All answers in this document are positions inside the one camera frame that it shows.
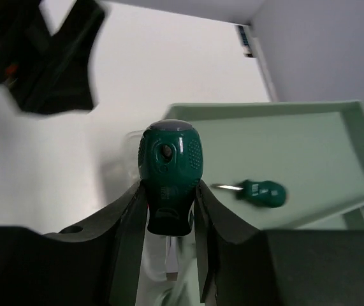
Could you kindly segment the right blue table label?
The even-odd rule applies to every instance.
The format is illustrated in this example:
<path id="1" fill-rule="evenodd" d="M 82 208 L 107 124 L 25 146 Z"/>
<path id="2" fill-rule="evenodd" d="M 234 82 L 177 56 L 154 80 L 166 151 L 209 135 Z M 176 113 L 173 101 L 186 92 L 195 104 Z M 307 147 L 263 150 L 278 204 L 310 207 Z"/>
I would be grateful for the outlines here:
<path id="1" fill-rule="evenodd" d="M 244 26 L 235 25 L 235 29 L 237 31 L 240 43 L 244 50 L 244 56 L 246 56 L 248 58 L 255 58 L 254 52 L 252 51 L 252 47 L 251 47 L 250 41 L 248 39 L 248 36 L 246 34 Z"/>

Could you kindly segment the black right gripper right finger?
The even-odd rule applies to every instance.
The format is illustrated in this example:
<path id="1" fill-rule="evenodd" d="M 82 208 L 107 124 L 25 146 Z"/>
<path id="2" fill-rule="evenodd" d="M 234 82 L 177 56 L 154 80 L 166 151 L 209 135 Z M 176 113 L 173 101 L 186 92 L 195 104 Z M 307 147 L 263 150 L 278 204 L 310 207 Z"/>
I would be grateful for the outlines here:
<path id="1" fill-rule="evenodd" d="M 364 305 L 364 230 L 260 230 L 204 182 L 194 229 L 206 305 Z"/>

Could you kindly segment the green transparent plastic toolbox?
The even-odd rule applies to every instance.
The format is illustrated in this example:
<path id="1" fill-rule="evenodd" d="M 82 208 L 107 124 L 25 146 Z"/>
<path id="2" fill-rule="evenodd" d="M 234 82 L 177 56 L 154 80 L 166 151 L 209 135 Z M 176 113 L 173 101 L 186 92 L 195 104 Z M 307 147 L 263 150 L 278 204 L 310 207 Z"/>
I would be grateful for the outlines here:
<path id="1" fill-rule="evenodd" d="M 200 182 L 246 223 L 259 230 L 364 230 L 361 103 L 184 104 L 172 106 L 166 119 L 186 121 L 197 130 L 203 150 Z M 128 136 L 122 147 L 130 187 L 139 183 L 144 188 L 138 169 L 143 132 Z M 262 208 L 236 199 L 233 191 L 211 187 L 247 179 L 283 185 L 287 202 L 279 208 Z M 192 230 L 177 239 L 178 279 L 173 289 L 158 294 L 166 305 L 202 302 L 194 202 Z M 141 263 L 151 243 L 166 242 L 166 237 L 148 231 L 148 221 L 147 206 Z"/>

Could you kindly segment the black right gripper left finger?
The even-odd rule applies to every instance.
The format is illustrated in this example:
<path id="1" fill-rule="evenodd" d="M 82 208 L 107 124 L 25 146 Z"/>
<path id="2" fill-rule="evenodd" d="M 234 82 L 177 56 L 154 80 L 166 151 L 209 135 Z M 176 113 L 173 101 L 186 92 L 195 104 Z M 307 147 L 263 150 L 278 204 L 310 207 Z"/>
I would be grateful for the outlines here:
<path id="1" fill-rule="evenodd" d="M 135 183 L 58 233 L 0 226 L 0 305 L 134 305 L 146 221 Z"/>

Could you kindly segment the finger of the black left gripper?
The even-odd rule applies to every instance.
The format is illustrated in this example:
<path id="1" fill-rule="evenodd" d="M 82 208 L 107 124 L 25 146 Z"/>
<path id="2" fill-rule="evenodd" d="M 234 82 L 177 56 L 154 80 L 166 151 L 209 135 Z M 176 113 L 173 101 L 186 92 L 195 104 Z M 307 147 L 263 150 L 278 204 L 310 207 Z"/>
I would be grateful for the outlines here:
<path id="1" fill-rule="evenodd" d="M 105 16 L 97 1 L 75 1 L 45 52 L 29 68 L 28 78 L 15 89 L 21 111 L 53 115 L 94 108 L 88 65 Z"/>

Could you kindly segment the green stubby screwdriver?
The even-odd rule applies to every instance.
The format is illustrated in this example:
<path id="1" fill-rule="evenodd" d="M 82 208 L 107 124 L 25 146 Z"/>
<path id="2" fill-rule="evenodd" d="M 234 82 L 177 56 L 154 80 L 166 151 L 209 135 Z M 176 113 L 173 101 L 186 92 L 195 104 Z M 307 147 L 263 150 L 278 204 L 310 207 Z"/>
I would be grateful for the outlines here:
<path id="1" fill-rule="evenodd" d="M 287 189 L 274 181 L 244 180 L 235 185 L 212 184 L 212 188 L 233 191 L 236 199 L 262 208 L 279 208 L 288 200 Z"/>
<path id="2" fill-rule="evenodd" d="M 151 124 L 142 134 L 138 169 L 145 188 L 147 229 L 166 237 L 165 276 L 177 280 L 177 239 L 190 234 L 191 207 L 203 175 L 203 150 L 194 127 L 182 120 Z"/>

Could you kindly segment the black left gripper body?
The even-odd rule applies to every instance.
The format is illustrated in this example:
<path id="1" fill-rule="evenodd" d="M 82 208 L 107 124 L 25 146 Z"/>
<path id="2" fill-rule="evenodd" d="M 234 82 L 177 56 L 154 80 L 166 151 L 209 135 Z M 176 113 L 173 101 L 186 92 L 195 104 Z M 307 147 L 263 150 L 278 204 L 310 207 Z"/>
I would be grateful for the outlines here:
<path id="1" fill-rule="evenodd" d="M 46 95 L 47 49 L 52 35 L 41 1 L 0 1 L 0 84 L 14 95 Z"/>

